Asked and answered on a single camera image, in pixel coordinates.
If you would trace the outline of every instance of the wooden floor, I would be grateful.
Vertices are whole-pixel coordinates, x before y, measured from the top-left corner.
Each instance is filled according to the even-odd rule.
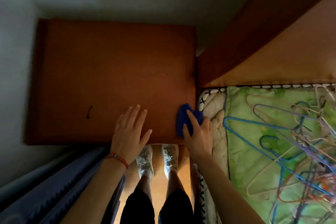
[[[152,199],[155,211],[155,223],[158,222],[159,212],[166,199],[166,191],[168,179],[164,173],[164,161],[161,154],[161,145],[153,145],[153,168],[154,178],[152,180]],[[125,173],[126,183],[124,190],[120,197],[120,207],[117,213],[115,224],[120,223],[122,210],[124,209],[125,202],[128,196],[133,192],[139,181],[137,163],[134,161]],[[189,152],[185,145],[179,146],[179,171],[178,176],[183,184],[185,192],[191,198],[190,186],[190,168],[189,168]]]

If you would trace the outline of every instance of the green blanket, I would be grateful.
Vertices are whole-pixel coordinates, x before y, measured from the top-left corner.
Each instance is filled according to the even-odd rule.
[[[270,98],[266,99],[254,96],[249,97],[249,103],[252,105],[265,104],[280,107],[286,110],[293,110],[291,109],[291,103],[304,101],[306,103],[315,102],[316,104],[315,93],[311,89],[266,90],[254,89],[251,87],[228,87],[225,116],[232,116],[256,122],[263,122],[253,113],[251,106],[249,106],[246,102],[246,96],[250,94]],[[261,117],[270,124],[281,125],[289,128],[293,128],[297,125],[292,114],[262,106],[258,107],[258,109],[267,114],[265,115],[259,112]],[[296,110],[296,112],[306,114],[303,113],[305,111],[301,109]],[[330,112],[330,117],[332,118],[330,122],[332,123],[334,121],[333,124],[335,125],[336,119],[333,112]],[[230,128],[238,132],[241,136],[243,136],[260,150],[263,149],[259,144],[259,140],[262,136],[265,135],[275,136],[279,138],[279,140],[276,140],[274,138],[265,138],[264,140],[264,145],[274,150],[278,154],[283,154],[292,146],[290,142],[288,142],[283,136],[281,136],[276,130],[272,128],[256,124],[249,124],[236,120],[228,120],[227,124]],[[316,137],[321,134],[320,125],[316,121],[305,119],[304,126],[309,128],[312,131],[313,135]],[[286,136],[290,137],[289,131],[281,130],[281,132],[283,132]],[[241,195],[249,202],[249,204],[256,210],[256,212],[262,217],[262,219],[266,223],[268,223],[269,216],[272,217],[272,215],[270,214],[272,211],[272,207],[276,202],[276,191],[257,194],[255,196],[249,197],[246,194],[246,186],[265,166],[267,166],[272,161],[229,131],[227,131],[227,140],[230,179],[233,182],[234,186],[237,188],[237,190],[241,193]],[[271,153],[265,150],[263,151],[266,152],[268,155],[274,157],[274,155],[272,155]],[[296,147],[296,149],[291,150],[288,154],[286,154],[285,158],[289,158],[298,153],[300,153],[300,149]],[[286,166],[293,169],[296,164],[304,157],[305,155],[302,154],[294,160],[287,162]],[[260,173],[255,181],[250,184],[249,194],[256,194],[266,190],[277,188],[279,185],[280,169],[280,166],[278,166],[277,164],[273,164],[264,172]],[[289,174],[290,173],[288,171],[284,172],[284,177],[287,177]],[[281,198],[286,201],[297,200],[301,197],[303,193],[304,185],[303,183],[299,183],[298,179],[293,178],[291,179],[290,183],[298,184],[290,186],[283,190],[283,192],[281,193]],[[296,207],[298,206],[298,204],[299,203],[286,204],[279,202],[274,223],[291,223],[291,216],[293,216],[293,214],[296,212]],[[325,203],[324,205],[330,208],[330,204]],[[320,218],[325,213],[326,210],[322,206],[320,206],[316,202],[311,202],[303,212],[303,215],[306,217],[302,217],[299,223],[316,223],[317,218]],[[330,219],[326,223],[335,223],[335,219]]]

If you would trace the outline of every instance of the person's left hand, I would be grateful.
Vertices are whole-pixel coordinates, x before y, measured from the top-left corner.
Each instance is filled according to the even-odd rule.
[[[139,110],[140,105],[137,105],[134,110],[131,106],[125,114],[120,115],[112,137],[111,152],[115,152],[129,164],[140,154],[152,133],[149,129],[140,139],[147,110],[143,110],[136,121]]]

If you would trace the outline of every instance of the black shorts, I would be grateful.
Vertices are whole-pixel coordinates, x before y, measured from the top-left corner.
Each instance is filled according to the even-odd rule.
[[[142,190],[133,192],[127,199],[120,224],[154,224],[154,208]],[[193,207],[188,195],[182,190],[173,191],[165,201],[160,213],[159,224],[194,223]]]

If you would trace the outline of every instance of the foot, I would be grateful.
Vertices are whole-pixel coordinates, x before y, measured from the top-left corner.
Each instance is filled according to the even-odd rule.
[[[179,146],[177,144],[163,144],[162,155],[165,158],[165,175],[169,179],[169,172],[179,169]]]
[[[152,181],[154,176],[154,169],[152,164],[153,149],[150,144],[146,145],[139,156],[136,158],[136,163],[138,164],[139,177],[147,175]]]

